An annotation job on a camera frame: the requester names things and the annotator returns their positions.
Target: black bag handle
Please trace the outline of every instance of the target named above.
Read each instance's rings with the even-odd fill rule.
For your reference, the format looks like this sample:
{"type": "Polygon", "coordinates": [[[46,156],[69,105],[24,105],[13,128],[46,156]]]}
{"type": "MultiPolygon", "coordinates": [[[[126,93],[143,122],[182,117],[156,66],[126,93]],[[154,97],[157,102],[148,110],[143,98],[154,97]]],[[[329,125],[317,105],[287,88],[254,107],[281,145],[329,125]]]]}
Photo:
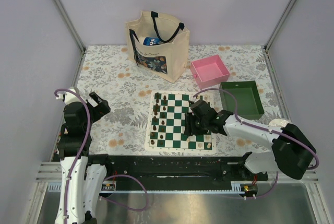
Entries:
{"type": "Polygon", "coordinates": [[[138,66],[139,57],[138,57],[138,52],[137,52],[137,49],[136,49],[136,42],[135,42],[135,39],[134,39],[134,37],[136,37],[136,39],[138,40],[138,37],[137,37],[134,30],[129,29],[129,31],[130,31],[130,39],[131,39],[132,48],[134,50],[134,58],[135,58],[135,61],[137,63],[137,66],[138,66]]]}
{"type": "Polygon", "coordinates": [[[152,11],[151,12],[151,17],[153,19],[153,24],[154,24],[154,30],[156,31],[156,34],[159,38],[159,40],[163,43],[168,43],[170,42],[172,39],[175,38],[175,36],[177,35],[178,31],[181,29],[183,30],[184,29],[184,24],[183,23],[179,23],[178,24],[178,28],[175,30],[175,32],[173,33],[173,35],[168,39],[168,40],[163,40],[160,35],[159,35],[159,32],[158,32],[158,27],[157,27],[157,22],[156,22],[156,18],[158,18],[158,13],[156,13],[155,11],[152,11]]]}

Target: gray wall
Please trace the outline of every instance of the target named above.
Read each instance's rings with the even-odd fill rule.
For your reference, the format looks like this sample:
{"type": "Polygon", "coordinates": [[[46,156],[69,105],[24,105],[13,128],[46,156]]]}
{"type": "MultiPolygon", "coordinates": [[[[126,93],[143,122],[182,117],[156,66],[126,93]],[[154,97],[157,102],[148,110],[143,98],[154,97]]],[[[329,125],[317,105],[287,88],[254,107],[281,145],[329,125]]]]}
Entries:
{"type": "Polygon", "coordinates": [[[52,0],[0,0],[0,222],[25,218],[41,161],[50,157],[80,52],[52,0]]]}
{"type": "Polygon", "coordinates": [[[140,10],[169,13],[190,44],[265,44],[289,0],[62,0],[86,45],[125,44],[124,22],[140,10]]]}
{"type": "Polygon", "coordinates": [[[333,42],[333,0],[299,0],[270,49],[291,118],[318,151],[319,180],[332,216],[333,42]]]}

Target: table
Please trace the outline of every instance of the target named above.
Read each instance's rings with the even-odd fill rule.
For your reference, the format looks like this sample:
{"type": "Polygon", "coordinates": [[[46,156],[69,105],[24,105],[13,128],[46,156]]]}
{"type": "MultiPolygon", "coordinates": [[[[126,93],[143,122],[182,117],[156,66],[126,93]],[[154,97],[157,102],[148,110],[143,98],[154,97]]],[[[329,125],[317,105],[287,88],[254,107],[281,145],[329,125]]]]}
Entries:
{"type": "MultiPolygon", "coordinates": [[[[280,118],[278,101],[270,80],[267,65],[259,45],[199,45],[189,47],[189,61],[183,75],[170,83],[143,67],[137,67],[127,59],[126,46],[93,45],[86,51],[78,80],[83,98],[95,91],[109,102],[111,112],[91,129],[93,141],[91,154],[109,155],[192,155],[182,152],[151,152],[144,149],[145,133],[152,90],[193,91],[199,90],[191,72],[190,61],[219,54],[230,70],[229,81],[255,80],[265,114],[259,120],[268,124],[280,118]]],[[[214,108],[222,109],[217,91],[214,108]]],[[[264,152],[265,147],[247,139],[216,136],[217,153],[205,156],[242,156],[245,152],[264,152]]]]}

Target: pink box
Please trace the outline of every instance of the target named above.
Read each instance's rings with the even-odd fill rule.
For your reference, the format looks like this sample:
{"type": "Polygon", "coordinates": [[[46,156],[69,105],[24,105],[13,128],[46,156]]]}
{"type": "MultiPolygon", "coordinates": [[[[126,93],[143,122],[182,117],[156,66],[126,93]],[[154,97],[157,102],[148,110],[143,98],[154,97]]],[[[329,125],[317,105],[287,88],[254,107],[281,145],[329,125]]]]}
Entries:
{"type": "Polygon", "coordinates": [[[218,54],[192,61],[190,70],[200,89],[218,85],[227,81],[230,76],[229,70],[218,54]]]}

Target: chessboard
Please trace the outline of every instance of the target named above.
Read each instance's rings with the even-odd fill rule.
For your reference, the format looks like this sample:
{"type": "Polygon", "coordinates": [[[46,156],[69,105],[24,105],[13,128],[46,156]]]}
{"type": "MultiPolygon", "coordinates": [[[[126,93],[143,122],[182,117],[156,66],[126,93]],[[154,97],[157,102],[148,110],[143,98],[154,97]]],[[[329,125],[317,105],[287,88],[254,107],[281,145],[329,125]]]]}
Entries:
{"type": "Polygon", "coordinates": [[[213,95],[194,92],[152,91],[146,131],[145,149],[148,151],[213,154],[216,152],[215,134],[186,136],[185,113],[192,112],[190,101],[199,99],[213,105],[213,95]]]}

